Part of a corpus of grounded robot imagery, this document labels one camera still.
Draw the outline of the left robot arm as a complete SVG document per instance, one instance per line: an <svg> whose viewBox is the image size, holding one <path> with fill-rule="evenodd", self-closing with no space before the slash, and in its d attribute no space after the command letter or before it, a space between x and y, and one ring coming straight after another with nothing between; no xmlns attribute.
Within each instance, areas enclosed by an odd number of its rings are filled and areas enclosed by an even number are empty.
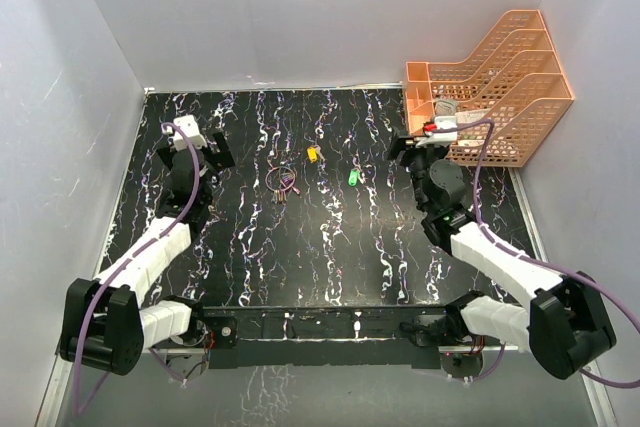
<svg viewBox="0 0 640 427"><path fill-rule="evenodd" d="M193 123L166 123L163 129L172 143L156 153L169 176L148 229L112 266L92 280L76 279L67 290L59 355L68 362L124 376L146 349L172 337L194 346L205 337L197 302L171 296L142 304L160 275L201 235L213 187L235 162L221 131L207 141Z"/></svg>

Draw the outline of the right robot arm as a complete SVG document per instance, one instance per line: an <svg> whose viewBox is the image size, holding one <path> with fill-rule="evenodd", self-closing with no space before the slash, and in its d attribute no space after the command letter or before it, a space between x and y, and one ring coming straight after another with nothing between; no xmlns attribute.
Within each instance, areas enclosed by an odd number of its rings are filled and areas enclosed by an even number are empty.
<svg viewBox="0 0 640 427"><path fill-rule="evenodd" d="M558 379L611 350L616 335L592 279L541 267L489 232L464 205L463 172L447 153L434 138L394 132L387 156L410 174L429 241L495 281L515 301L502 303L471 291L446 306L438 335L460 344L488 336L514 345Z"/></svg>

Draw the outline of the key with yellow tag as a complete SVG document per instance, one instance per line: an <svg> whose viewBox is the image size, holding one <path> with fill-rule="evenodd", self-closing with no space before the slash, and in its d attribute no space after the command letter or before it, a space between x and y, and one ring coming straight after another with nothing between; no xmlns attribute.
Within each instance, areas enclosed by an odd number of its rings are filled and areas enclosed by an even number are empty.
<svg viewBox="0 0 640 427"><path fill-rule="evenodd" d="M324 156L318 145L311 145L307 148L307 156L311 163L323 162Z"/></svg>

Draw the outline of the key with green tag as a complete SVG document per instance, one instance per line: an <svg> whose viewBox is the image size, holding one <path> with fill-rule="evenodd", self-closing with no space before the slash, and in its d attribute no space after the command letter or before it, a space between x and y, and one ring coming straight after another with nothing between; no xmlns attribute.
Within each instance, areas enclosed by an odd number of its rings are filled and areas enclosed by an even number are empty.
<svg viewBox="0 0 640 427"><path fill-rule="evenodd" d="M348 185L351 187L355 187L363 182L364 180L362 170L360 168L351 169L348 176Z"/></svg>

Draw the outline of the metal keyring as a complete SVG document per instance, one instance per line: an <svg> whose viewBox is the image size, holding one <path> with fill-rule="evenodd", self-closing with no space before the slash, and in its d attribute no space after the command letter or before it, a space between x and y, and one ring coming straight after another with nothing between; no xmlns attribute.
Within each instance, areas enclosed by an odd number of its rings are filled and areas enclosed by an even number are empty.
<svg viewBox="0 0 640 427"><path fill-rule="evenodd" d="M288 192L295 184L296 174L287 166L270 169L265 176L265 185L272 192Z"/></svg>

